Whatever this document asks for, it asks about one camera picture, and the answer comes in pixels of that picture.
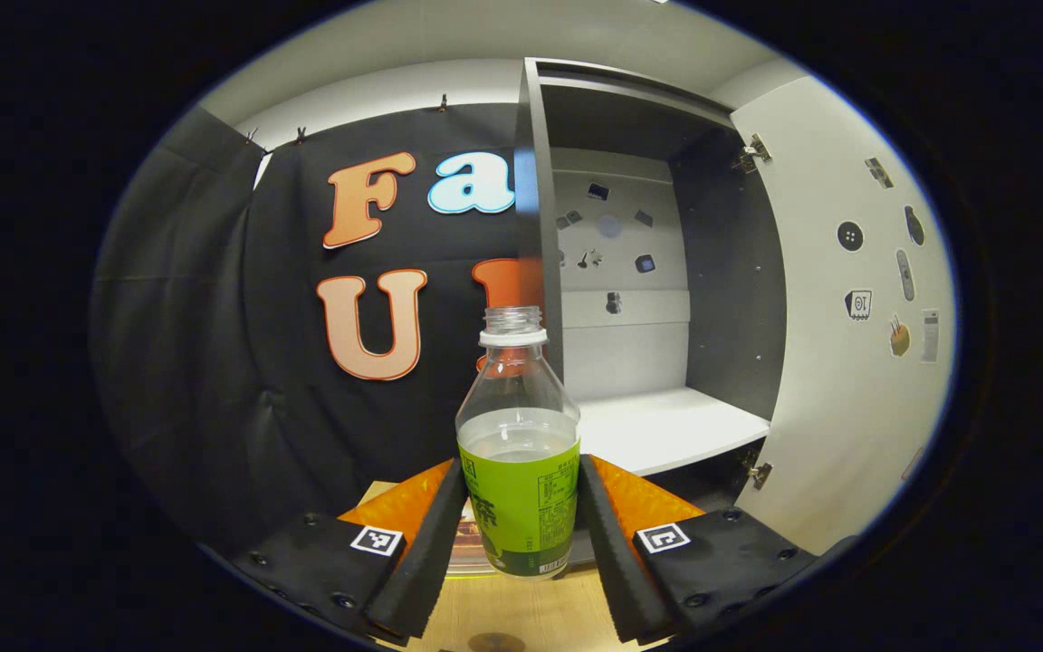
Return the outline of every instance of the orange letter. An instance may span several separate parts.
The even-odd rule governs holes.
[[[413,371],[421,358],[421,329],[417,323],[417,292],[429,282],[419,269],[386,271],[377,280],[388,294],[393,320],[393,347],[388,353],[369,353],[360,341],[357,297],[365,291],[359,276],[326,277],[316,285],[316,296],[324,301],[328,349],[333,360],[349,375],[365,381],[394,381]]]
[[[386,170],[409,174],[416,167],[413,155],[401,152],[336,170],[328,177],[336,187],[336,197],[333,199],[333,227],[324,234],[324,248],[335,249],[375,236],[381,231],[381,220],[369,217],[368,202],[377,202],[380,210],[388,210],[396,201],[396,177]],[[368,183],[368,177],[378,172],[385,174]]]
[[[533,288],[522,285],[522,264],[516,258],[495,258],[472,265],[472,277],[485,289],[485,308],[538,306]],[[485,366],[485,356],[477,360],[477,370]]]

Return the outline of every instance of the white ceiling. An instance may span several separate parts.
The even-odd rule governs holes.
[[[265,53],[200,103],[237,124],[340,79],[451,58],[574,58],[706,95],[777,56],[675,1],[373,0]]]

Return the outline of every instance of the orange letter f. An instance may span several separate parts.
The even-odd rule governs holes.
[[[336,197],[333,202],[333,227],[324,234],[324,248],[335,249],[344,244],[359,243],[381,232],[381,220],[368,215],[368,202],[377,202],[380,210],[388,210],[396,201],[396,177],[388,171],[409,174],[416,167],[413,155],[401,152],[337,170],[328,177],[328,182],[336,188]],[[378,172],[385,174],[368,183],[368,178]]]

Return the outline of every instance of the barcode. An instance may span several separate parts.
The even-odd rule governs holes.
[[[923,355],[920,362],[935,363],[940,356],[940,313],[923,311]]]
[[[571,559],[571,553],[564,554],[564,556],[558,561],[551,561],[550,564],[542,564],[538,566],[538,573],[550,573],[554,569],[559,569],[566,564],[566,561]]]

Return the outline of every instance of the green bottle label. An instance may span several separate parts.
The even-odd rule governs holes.
[[[566,564],[579,446],[533,462],[495,462],[458,444],[485,556],[502,573],[532,577]]]

